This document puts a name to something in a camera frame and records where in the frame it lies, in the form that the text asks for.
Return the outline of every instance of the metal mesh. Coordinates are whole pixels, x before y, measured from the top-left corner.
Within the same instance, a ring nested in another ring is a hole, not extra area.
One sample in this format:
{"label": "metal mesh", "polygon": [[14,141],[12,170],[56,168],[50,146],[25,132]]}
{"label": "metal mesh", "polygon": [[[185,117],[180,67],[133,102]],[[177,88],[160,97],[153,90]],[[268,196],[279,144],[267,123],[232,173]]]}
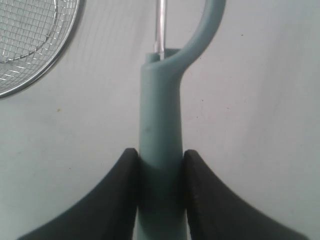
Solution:
{"label": "metal mesh", "polygon": [[79,0],[0,0],[0,97],[51,64],[78,7]]}

